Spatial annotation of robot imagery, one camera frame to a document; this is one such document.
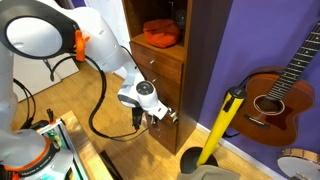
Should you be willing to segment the black stanchion base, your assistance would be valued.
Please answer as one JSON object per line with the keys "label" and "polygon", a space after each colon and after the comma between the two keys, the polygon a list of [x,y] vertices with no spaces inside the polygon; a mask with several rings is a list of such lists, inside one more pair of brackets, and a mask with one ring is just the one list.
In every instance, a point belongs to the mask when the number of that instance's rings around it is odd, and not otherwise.
{"label": "black stanchion base", "polygon": [[[199,165],[197,164],[200,159],[200,155],[202,153],[201,147],[191,147],[187,149],[180,160],[180,170],[182,173],[190,174],[194,172]],[[203,165],[213,165],[217,166],[218,162],[213,155],[210,155],[208,158],[205,158],[203,161]]]}

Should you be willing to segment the grey cloth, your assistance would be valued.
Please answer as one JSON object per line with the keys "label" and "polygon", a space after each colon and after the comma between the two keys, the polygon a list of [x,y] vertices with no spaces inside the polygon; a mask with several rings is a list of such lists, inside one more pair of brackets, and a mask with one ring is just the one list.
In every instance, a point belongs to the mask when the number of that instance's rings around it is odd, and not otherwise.
{"label": "grey cloth", "polygon": [[201,165],[192,173],[180,173],[176,180],[240,180],[240,175],[224,168]]}

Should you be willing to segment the brown wooden drawer cabinet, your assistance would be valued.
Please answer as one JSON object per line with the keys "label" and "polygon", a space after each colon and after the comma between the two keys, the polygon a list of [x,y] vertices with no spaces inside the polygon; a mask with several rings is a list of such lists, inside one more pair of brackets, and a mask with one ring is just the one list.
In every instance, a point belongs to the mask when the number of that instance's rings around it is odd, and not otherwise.
{"label": "brown wooden drawer cabinet", "polygon": [[[175,154],[195,129],[233,0],[122,0],[130,48],[139,69],[173,113],[147,120],[149,134]],[[143,25],[171,19],[180,40],[168,48],[147,43]]]}

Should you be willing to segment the orange beanie hat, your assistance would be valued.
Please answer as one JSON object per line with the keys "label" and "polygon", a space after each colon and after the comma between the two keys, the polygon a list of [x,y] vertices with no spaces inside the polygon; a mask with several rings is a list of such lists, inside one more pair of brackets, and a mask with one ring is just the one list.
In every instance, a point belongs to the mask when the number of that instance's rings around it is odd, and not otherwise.
{"label": "orange beanie hat", "polygon": [[180,42],[181,33],[177,23],[171,19],[157,19],[143,25],[145,41],[158,48],[168,48]]}

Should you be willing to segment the acoustic guitar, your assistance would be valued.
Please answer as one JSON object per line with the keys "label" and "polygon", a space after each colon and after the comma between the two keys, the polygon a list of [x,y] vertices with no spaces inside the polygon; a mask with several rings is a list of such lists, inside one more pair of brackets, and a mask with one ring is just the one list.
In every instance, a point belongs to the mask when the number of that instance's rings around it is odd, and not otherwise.
{"label": "acoustic guitar", "polygon": [[258,68],[248,76],[247,97],[231,127],[265,145],[292,144],[298,136],[298,115],[314,104],[313,87],[300,76],[319,50],[317,22],[286,67]]}

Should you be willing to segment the banjo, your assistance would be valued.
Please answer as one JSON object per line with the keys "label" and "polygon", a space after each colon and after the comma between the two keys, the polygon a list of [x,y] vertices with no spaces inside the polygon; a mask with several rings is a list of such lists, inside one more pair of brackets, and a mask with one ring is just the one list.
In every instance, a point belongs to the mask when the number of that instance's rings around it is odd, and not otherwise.
{"label": "banjo", "polygon": [[277,159],[281,171],[294,180],[320,180],[320,155],[312,151],[288,148]]}

